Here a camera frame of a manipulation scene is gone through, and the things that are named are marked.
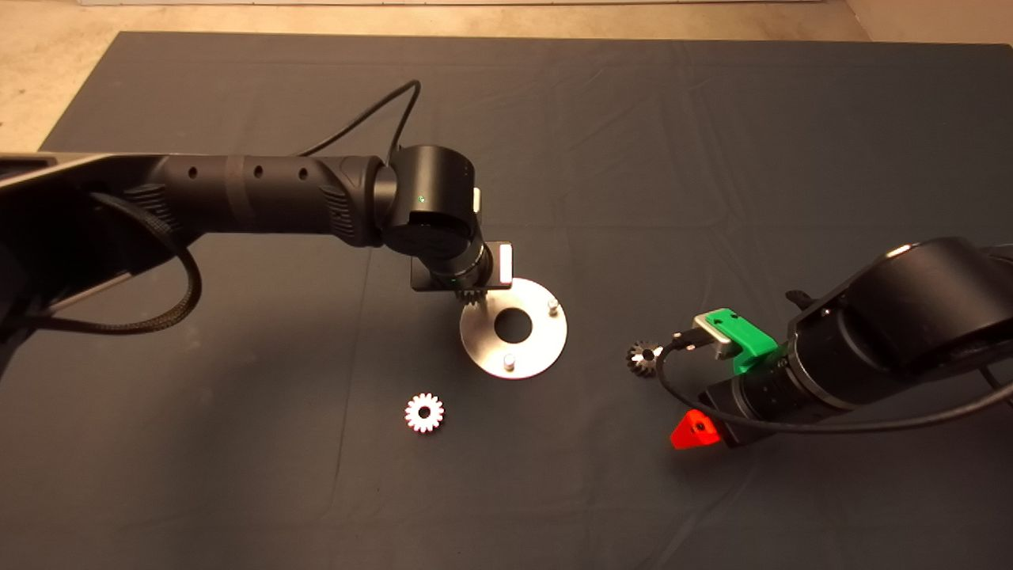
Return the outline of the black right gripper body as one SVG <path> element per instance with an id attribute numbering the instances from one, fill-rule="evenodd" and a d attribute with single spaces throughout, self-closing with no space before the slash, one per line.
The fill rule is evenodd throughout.
<path id="1" fill-rule="evenodd" d="M 819 402 L 797 385 L 784 351 L 775 351 L 747 372 L 706 387 L 700 401 L 752 420 L 787 424 L 819 421 Z"/>

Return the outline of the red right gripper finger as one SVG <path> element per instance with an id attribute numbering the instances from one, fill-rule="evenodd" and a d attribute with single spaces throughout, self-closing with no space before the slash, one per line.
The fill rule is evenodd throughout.
<path id="1" fill-rule="evenodd" d="M 670 433 L 674 450 L 694 450 L 721 443 L 723 437 L 712 419 L 699 410 L 688 410 Z"/>

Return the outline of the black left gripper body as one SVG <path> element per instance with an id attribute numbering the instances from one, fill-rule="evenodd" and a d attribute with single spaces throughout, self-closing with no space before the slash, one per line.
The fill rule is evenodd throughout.
<path id="1" fill-rule="evenodd" d="M 471 241 L 454 255 L 427 243 L 410 245 L 410 286 L 416 292 L 474 292 L 502 288 L 499 260 L 486 241 Z"/>

